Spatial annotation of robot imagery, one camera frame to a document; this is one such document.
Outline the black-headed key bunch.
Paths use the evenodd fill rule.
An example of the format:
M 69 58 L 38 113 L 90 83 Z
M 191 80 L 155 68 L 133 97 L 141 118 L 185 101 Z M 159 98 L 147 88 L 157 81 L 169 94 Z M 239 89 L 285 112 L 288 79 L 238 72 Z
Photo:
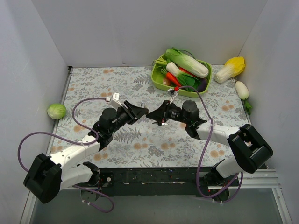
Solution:
M 168 125 L 167 123 L 163 123 L 163 122 L 153 122 L 152 124 L 158 125 L 158 126 L 163 126 L 163 125 Z

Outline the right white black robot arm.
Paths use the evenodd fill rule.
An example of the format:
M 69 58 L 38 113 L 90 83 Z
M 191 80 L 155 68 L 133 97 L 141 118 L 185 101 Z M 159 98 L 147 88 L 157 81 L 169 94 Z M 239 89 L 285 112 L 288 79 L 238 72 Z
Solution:
M 158 109 L 146 117 L 160 126 L 169 119 L 184 123 L 190 137 L 229 146 L 233 156 L 218 162 L 203 177 L 206 182 L 213 182 L 219 186 L 227 182 L 231 175 L 240 172 L 255 173 L 273 156 L 272 148 L 252 125 L 245 124 L 242 127 L 212 125 L 199 117 L 199 108 L 191 100 L 185 101 L 182 107 L 165 100 Z

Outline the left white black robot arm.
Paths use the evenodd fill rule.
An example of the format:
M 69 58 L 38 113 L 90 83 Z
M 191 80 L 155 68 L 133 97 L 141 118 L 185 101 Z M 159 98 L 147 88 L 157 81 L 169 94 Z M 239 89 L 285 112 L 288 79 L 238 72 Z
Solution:
M 90 162 L 82 165 L 79 162 L 104 149 L 116 131 L 125 124 L 135 123 L 148 112 L 147 108 L 128 101 L 114 103 L 113 107 L 103 110 L 92 130 L 81 141 L 49 156 L 39 154 L 28 170 L 24 186 L 42 203 L 50 202 L 60 190 L 78 183 L 96 186 L 100 169 Z

